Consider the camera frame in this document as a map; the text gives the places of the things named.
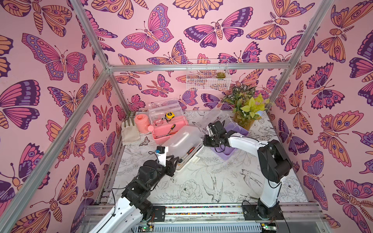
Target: butterfly wallpaper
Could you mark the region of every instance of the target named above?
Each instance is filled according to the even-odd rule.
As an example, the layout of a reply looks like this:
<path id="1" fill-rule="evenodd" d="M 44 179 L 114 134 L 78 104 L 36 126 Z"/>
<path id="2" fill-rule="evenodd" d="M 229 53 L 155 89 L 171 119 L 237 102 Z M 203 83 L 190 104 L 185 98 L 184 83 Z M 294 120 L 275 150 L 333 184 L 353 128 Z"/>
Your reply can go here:
<path id="1" fill-rule="evenodd" d="M 84 49 L 90 43 L 68 2 L 15 0 L 0 1 L 0 5 L 0 20 L 8 22 L 0 33 L 1 216 L 103 68 L 93 59 L 92 48 Z M 115 36 L 94 23 L 101 39 Z M 90 145 L 114 133 L 109 146 L 115 148 L 115 126 L 121 123 L 115 113 L 110 129 L 106 125 L 108 130 L 101 131 L 93 106 L 103 106 L 104 111 L 107 106 L 109 111 L 111 105 L 122 109 L 107 80 L 12 232 L 77 231 L 82 208 L 93 204 L 112 158 L 100 163 L 90 154 Z M 24 225 L 30 216 L 37 216 L 36 221 Z"/>
<path id="2" fill-rule="evenodd" d="M 272 124 L 308 146 L 289 157 L 333 232 L 373 231 L 373 1 L 335 1 L 273 104 Z"/>

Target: wire basket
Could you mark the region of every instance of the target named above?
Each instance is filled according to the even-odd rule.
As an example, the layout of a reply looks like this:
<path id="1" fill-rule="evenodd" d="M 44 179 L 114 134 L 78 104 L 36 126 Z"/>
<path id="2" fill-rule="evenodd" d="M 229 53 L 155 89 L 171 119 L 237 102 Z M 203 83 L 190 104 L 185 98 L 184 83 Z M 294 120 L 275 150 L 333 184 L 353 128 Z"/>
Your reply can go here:
<path id="1" fill-rule="evenodd" d="M 226 91 L 231 83 L 231 74 L 229 73 L 227 63 L 206 64 L 206 68 L 201 66 L 193 67 L 190 63 L 204 64 L 205 59 L 189 59 L 186 66 L 186 89 L 191 90 L 217 90 Z M 216 77 L 218 73 L 224 73 L 225 78 Z"/>

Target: butterfly wing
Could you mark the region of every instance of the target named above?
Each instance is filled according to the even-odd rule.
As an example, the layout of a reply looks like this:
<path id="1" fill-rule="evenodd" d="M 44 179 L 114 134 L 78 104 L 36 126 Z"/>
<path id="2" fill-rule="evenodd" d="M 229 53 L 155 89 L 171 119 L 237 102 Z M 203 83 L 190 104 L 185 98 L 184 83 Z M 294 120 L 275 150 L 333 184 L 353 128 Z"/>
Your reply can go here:
<path id="1" fill-rule="evenodd" d="M 47 232 L 50 222 L 50 211 L 49 208 L 36 211 L 30 215 L 27 215 L 16 222 L 11 233 L 22 233 L 22 232 Z"/>
<path id="2" fill-rule="evenodd" d="M 107 151 L 108 157 L 110 157 L 113 154 L 114 142 L 115 142 L 115 132 L 113 131 L 106 140 L 106 151 Z"/>
<path id="3" fill-rule="evenodd" d="M 76 183 L 78 181 L 79 165 L 76 165 L 66 177 L 65 182 L 62 185 L 61 191 L 58 194 L 57 201 L 61 205 L 68 205 L 72 203 L 78 195 L 78 187 Z"/>
<path id="4" fill-rule="evenodd" d="M 293 50 L 297 47 L 298 42 L 301 40 L 303 34 L 295 35 L 292 38 L 289 39 L 287 44 L 285 45 L 284 51 L 288 52 L 290 50 Z"/>

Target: white table surface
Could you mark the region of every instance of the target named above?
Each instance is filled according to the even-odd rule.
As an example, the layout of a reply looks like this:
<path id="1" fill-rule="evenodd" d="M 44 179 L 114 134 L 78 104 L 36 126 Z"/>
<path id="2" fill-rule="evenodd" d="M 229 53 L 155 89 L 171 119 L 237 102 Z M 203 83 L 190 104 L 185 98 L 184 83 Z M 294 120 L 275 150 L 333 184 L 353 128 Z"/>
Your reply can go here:
<path id="1" fill-rule="evenodd" d="M 198 122 L 207 113 L 184 112 L 190 125 Z M 254 123 L 249 136 L 257 140 L 278 140 L 267 115 Z M 146 134 L 141 134 L 140 140 L 134 145 L 126 145 L 113 188 L 124 188 L 137 175 L 139 167 L 146 160 L 155 159 L 155 155 L 150 155 L 148 151 L 154 151 L 156 146 L 152 136 Z M 237 203 L 243 200 L 255 202 L 256 200 L 250 197 L 260 197 L 264 176 L 260 171 L 257 157 L 238 149 L 224 161 L 208 147 L 203 148 L 197 156 L 200 160 L 196 164 L 189 163 L 173 177 L 163 177 L 148 200 L 154 204 Z M 114 190 L 116 200 L 123 191 L 124 189 Z M 293 170 L 281 187 L 279 200 L 280 202 L 307 201 Z M 114 203 L 112 195 L 108 203 Z"/>

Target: orange butterfly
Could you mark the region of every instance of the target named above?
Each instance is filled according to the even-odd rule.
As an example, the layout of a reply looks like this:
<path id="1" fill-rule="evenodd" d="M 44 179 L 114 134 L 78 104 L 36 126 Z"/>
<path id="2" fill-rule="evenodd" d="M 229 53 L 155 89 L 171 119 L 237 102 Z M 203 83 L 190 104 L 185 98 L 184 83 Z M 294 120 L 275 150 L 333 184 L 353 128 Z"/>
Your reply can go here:
<path id="1" fill-rule="evenodd" d="M 204 18 L 209 10 L 219 10 L 223 0 L 176 0 L 173 5 L 183 10 L 188 9 L 191 18 Z"/>
<path id="2" fill-rule="evenodd" d="M 310 71 L 312 69 L 311 64 L 307 64 L 307 63 L 302 64 L 303 62 L 305 62 L 305 61 L 302 61 L 302 57 L 301 57 L 299 59 L 299 61 L 297 62 L 296 66 L 295 66 L 295 69 L 294 69 L 294 72 L 293 72 L 293 74 L 297 73 L 296 76 L 295 76 L 295 80 L 300 79 L 302 74 L 307 73 L 308 71 Z"/>
<path id="3" fill-rule="evenodd" d="M 41 14 L 43 14 L 50 29 L 60 37 L 65 36 L 66 28 L 64 28 L 63 25 L 66 25 L 70 21 L 72 17 L 71 11 L 66 7 L 57 5 L 41 7 L 39 2 L 38 0 L 34 0 L 32 3 L 30 0 L 2 0 L 0 4 L 7 12 L 18 17 L 25 17 L 28 15 L 32 5 L 32 9 L 35 11 L 35 26 L 40 35 L 43 30 L 43 18 L 41 17 Z"/>
<path id="4" fill-rule="evenodd" d="M 342 143 L 337 138 L 339 138 L 339 135 L 341 134 L 348 134 L 340 132 L 353 127 L 363 118 L 363 116 L 364 114 L 359 113 L 359 111 L 343 112 L 334 117 L 332 115 L 322 117 L 321 114 L 319 114 L 319 117 L 321 117 L 321 127 L 324 131 L 320 133 L 318 140 L 313 142 L 319 142 L 324 149 L 328 148 L 333 157 L 336 158 L 338 162 L 342 163 L 343 166 L 351 167 L 350 157 Z"/>
<path id="5" fill-rule="evenodd" d="M 274 53 L 269 53 L 269 54 L 267 54 L 266 59 L 267 59 L 267 62 L 289 62 L 290 61 L 291 54 L 288 54 L 285 57 L 283 57 L 283 55 L 280 54 L 280 56 L 282 58 L 280 58 L 279 56 L 277 56 Z"/>
<path id="6" fill-rule="evenodd" d="M 294 94 L 291 94 L 289 96 L 290 105 L 295 107 L 294 109 L 289 111 L 289 114 L 295 114 L 294 119 L 293 119 L 294 128 L 296 129 L 301 128 L 304 132 L 308 133 L 309 135 L 312 135 L 313 134 L 312 127 L 310 123 L 308 122 L 307 118 L 301 113 L 301 111 L 303 111 L 302 106 L 300 106 L 301 101 L 302 101 L 302 96 L 303 96 L 303 81 L 300 81 L 297 88 L 294 91 Z"/>
<path id="7" fill-rule="evenodd" d="M 78 181 L 78 175 L 79 175 L 79 165 L 76 165 L 71 170 L 65 182 L 63 183 L 61 191 L 58 194 L 57 199 L 55 200 L 53 197 L 49 202 L 40 201 L 40 202 L 50 204 L 49 208 L 36 211 L 35 213 L 32 213 L 30 215 L 27 215 L 21 218 L 20 220 L 16 222 L 16 224 L 14 225 L 14 227 L 12 228 L 10 232 L 11 233 L 22 233 L 22 232 L 45 233 L 49 226 L 50 215 L 52 211 L 53 211 L 54 218 L 57 221 L 62 222 L 62 211 L 61 211 L 61 208 L 58 206 L 58 204 L 69 205 L 76 199 L 78 195 L 78 187 L 76 186 L 76 183 Z"/>
<path id="8" fill-rule="evenodd" d="M 281 39 L 281 44 L 283 45 L 286 41 L 286 32 L 278 25 L 287 25 L 289 24 L 289 21 L 280 18 L 290 18 L 299 16 L 301 14 L 306 13 L 314 5 L 315 3 L 311 3 L 305 8 L 303 8 L 300 7 L 299 3 L 297 3 L 296 1 L 290 3 L 290 0 L 272 0 L 273 9 L 275 10 L 275 13 L 279 18 L 276 19 L 276 15 L 273 12 L 270 12 L 269 15 L 272 19 L 265 21 L 264 24 L 269 24 L 273 22 L 275 23 L 254 30 L 247 34 L 246 37 L 256 40 L 262 40 L 267 37 L 269 37 L 270 40 L 279 38 Z"/>
<path id="9" fill-rule="evenodd" d="M 91 6 L 100 11 L 107 11 L 111 13 L 117 12 L 121 7 L 123 8 L 118 12 L 118 17 L 121 19 L 130 19 L 134 15 L 134 7 L 132 6 L 131 0 L 94 0 Z M 137 4 L 143 8 L 149 9 L 144 0 L 134 0 Z"/>
<path id="10" fill-rule="evenodd" d="M 367 13 L 369 13 L 373 9 L 373 1 L 364 1 L 356 4 L 350 11 L 347 7 L 342 9 L 341 12 L 336 12 L 335 5 L 332 7 L 331 11 L 331 20 L 332 23 L 343 29 L 341 31 L 338 28 L 331 29 L 329 31 L 330 34 L 336 37 L 330 37 L 323 41 L 321 41 L 316 47 L 314 48 L 313 52 L 316 52 L 319 48 L 323 50 L 324 53 L 329 52 L 329 57 L 337 62 L 344 63 L 346 61 L 346 53 L 345 47 L 342 44 L 342 41 L 338 37 L 339 35 L 341 38 L 346 41 L 347 37 L 343 32 L 348 32 L 354 28 L 354 26 L 350 26 L 351 24 L 355 23 Z"/>

